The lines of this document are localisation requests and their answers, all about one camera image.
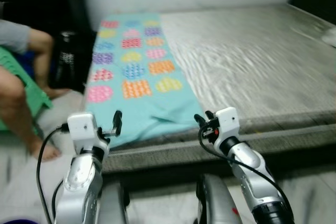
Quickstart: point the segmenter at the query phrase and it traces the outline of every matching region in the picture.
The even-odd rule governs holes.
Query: person
[[[0,19],[0,46],[21,55],[28,50],[35,53],[35,82],[51,99],[68,91],[52,89],[48,85],[53,44],[53,38],[43,31]],[[32,156],[37,158],[43,142],[34,133],[33,118],[26,102],[24,85],[3,66],[0,66],[0,118],[26,144]],[[60,151],[57,148],[47,145],[43,160],[47,161],[59,155]]]

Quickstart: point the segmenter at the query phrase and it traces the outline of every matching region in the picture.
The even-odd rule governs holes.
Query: yellow circle pattern
[[[155,20],[147,20],[144,22],[144,26],[159,26],[160,23]]]
[[[141,54],[138,52],[128,52],[121,57],[121,61],[123,62],[132,62],[132,61],[140,61]]]
[[[100,38],[112,38],[115,37],[117,32],[115,30],[102,30],[99,32],[98,36]]]
[[[166,93],[172,90],[182,89],[182,83],[179,80],[166,77],[159,81],[155,87],[159,92]]]

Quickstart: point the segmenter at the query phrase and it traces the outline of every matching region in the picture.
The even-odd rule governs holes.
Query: bare foot
[[[38,159],[38,155],[40,153],[42,146],[42,140],[36,137],[34,141],[32,141],[30,144],[28,144],[28,149],[31,155]],[[55,159],[61,155],[61,152],[52,145],[46,145],[43,151],[42,161],[49,161],[52,159]]]
[[[43,88],[42,90],[47,94],[47,96],[49,96],[51,100],[57,97],[61,97],[70,91],[70,89],[51,89],[49,87]]]

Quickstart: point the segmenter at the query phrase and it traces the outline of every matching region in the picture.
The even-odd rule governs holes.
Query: light blue blanket
[[[197,127],[201,107],[170,53],[158,14],[113,15],[102,21],[92,56],[86,110],[103,131],[120,110],[111,147]]]

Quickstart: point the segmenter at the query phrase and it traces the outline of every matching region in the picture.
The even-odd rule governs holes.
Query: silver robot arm
[[[214,144],[215,151],[254,168],[275,182],[267,170],[264,158],[245,142],[239,141],[239,120],[235,108],[226,108],[214,114],[206,112],[208,122],[195,115],[201,137]],[[257,223],[294,224],[292,212],[278,190],[250,169],[229,162],[235,177],[240,181],[246,203]]]
[[[102,190],[102,161],[109,154],[110,139],[121,131],[121,112],[113,118],[113,130],[103,133],[91,113],[79,113],[68,118],[71,138],[77,156],[64,178],[56,210],[56,224],[96,223],[97,204]]]

